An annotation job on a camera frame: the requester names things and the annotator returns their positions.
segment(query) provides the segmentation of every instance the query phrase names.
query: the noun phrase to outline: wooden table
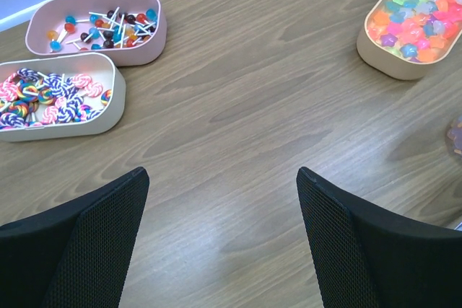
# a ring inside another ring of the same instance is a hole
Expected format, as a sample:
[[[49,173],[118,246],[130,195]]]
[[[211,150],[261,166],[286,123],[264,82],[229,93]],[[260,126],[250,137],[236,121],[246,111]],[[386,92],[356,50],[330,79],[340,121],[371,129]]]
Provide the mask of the wooden table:
[[[357,55],[377,0],[161,0],[164,53],[122,68],[126,111],[99,136],[1,143],[0,224],[137,166],[151,189],[121,307],[321,307],[295,176],[305,165],[428,223],[462,215],[445,130],[461,47],[418,82]],[[2,61],[32,58],[27,24]]]

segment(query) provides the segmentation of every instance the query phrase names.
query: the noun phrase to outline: star candy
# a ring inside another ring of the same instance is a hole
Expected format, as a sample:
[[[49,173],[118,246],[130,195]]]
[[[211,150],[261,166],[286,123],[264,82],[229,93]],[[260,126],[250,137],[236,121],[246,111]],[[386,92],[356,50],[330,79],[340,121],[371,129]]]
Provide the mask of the star candy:
[[[380,37],[380,41],[382,42],[382,46],[384,47],[393,47],[396,41],[398,41],[398,38],[395,35],[387,34],[382,35]]]
[[[418,54],[417,46],[412,45],[411,43],[407,43],[401,47],[400,51],[403,53],[404,58],[417,57]]]

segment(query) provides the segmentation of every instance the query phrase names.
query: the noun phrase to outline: lollipop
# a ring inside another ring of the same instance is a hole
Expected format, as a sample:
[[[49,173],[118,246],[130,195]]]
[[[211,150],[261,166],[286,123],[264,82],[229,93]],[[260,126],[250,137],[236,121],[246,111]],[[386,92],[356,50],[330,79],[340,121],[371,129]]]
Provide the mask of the lollipop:
[[[55,102],[52,90],[50,88],[43,88],[38,93],[38,102],[44,105],[52,105]]]
[[[71,82],[77,88],[85,88],[93,79],[85,74],[78,74],[71,78]]]
[[[33,82],[38,81],[40,78],[39,74],[35,70],[28,69],[28,68],[19,69],[17,71],[17,74],[22,76],[24,79],[30,80]]]
[[[33,83],[23,83],[19,86],[17,96],[24,102],[35,102],[38,100],[38,89]]]
[[[90,82],[84,88],[84,94],[80,95],[83,97],[84,95],[88,95],[89,97],[99,97],[103,92],[103,85],[99,82]]]
[[[4,82],[0,86],[0,99],[15,101],[17,99],[18,87],[14,83]]]
[[[24,118],[21,118],[14,113],[4,113],[0,116],[0,125],[21,128],[25,124]]]
[[[8,107],[8,112],[26,118],[29,114],[29,105],[23,101],[15,101]]]
[[[110,100],[110,97],[113,95],[113,90],[108,89],[104,93],[101,94],[101,103],[106,106]]]
[[[56,106],[48,106],[42,114],[42,123],[54,124],[58,118],[58,108]]]
[[[91,110],[87,115],[87,120],[92,120],[99,116],[103,110]]]
[[[75,109],[69,106],[63,106],[58,109],[58,122],[69,123],[75,118]]]

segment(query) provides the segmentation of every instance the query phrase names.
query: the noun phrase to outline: candy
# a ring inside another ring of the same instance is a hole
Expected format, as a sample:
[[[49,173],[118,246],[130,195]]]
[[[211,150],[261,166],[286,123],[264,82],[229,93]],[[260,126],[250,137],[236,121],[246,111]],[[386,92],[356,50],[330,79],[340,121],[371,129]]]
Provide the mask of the candy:
[[[49,40],[58,40],[58,33],[55,30],[49,30],[46,32],[46,37]]]
[[[103,92],[103,85],[99,82],[90,82],[84,88],[84,92],[89,97],[99,97]]]
[[[56,120],[59,123],[69,123],[75,118],[75,109],[69,106],[63,106],[58,109]]]
[[[23,83],[18,88],[17,96],[24,102],[35,102],[38,100],[38,89],[33,83]]]
[[[113,91],[111,89],[106,90],[101,94],[101,103],[106,106],[109,103],[110,97],[112,97]]]
[[[52,124],[58,118],[59,109],[56,106],[48,106],[42,114],[42,123]]]
[[[0,100],[15,101],[17,93],[18,86],[14,83],[4,82],[0,85]]]
[[[75,25],[73,25],[72,23],[66,23],[64,25],[64,29],[65,31],[67,31],[68,33],[72,34],[75,32]]]
[[[114,42],[112,40],[106,40],[103,43],[104,48],[114,48]]]
[[[23,101],[14,101],[9,107],[8,112],[14,113],[22,118],[29,114],[29,105]]]
[[[4,113],[0,116],[0,124],[3,126],[22,128],[25,125],[25,121],[24,118],[14,113]]]
[[[58,41],[51,41],[50,48],[52,51],[57,52],[61,50],[61,44]]]
[[[73,25],[77,24],[77,21],[75,20],[75,18],[73,16],[66,16],[65,21],[66,21],[66,23],[71,23]]]
[[[401,53],[403,53],[404,58],[410,58],[410,57],[417,57],[417,46],[412,45],[410,43],[404,45],[400,49]]]
[[[71,78],[71,83],[77,88],[85,88],[93,79],[86,74],[77,74]]]
[[[52,105],[55,102],[55,97],[50,88],[43,88],[38,93],[38,102],[44,105]]]
[[[88,115],[87,115],[87,120],[95,119],[102,112],[103,112],[102,110],[91,110],[90,113],[88,113]]]
[[[380,41],[382,42],[383,47],[393,47],[395,43],[398,41],[398,38],[395,35],[387,34],[382,35],[380,37]]]
[[[153,9],[146,11],[146,17],[149,19],[149,21],[157,21],[156,12]]]

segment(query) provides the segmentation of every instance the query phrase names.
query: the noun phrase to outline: rainbow swirl lollipop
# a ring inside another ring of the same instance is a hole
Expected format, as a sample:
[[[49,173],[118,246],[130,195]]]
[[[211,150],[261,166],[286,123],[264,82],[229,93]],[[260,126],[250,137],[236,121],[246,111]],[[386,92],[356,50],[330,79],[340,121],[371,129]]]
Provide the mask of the rainbow swirl lollipop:
[[[113,96],[113,90],[108,89],[101,94],[101,103],[106,106],[109,103],[110,97]]]
[[[29,114],[29,105],[24,101],[15,101],[8,107],[8,112],[14,113],[21,118],[26,118]]]

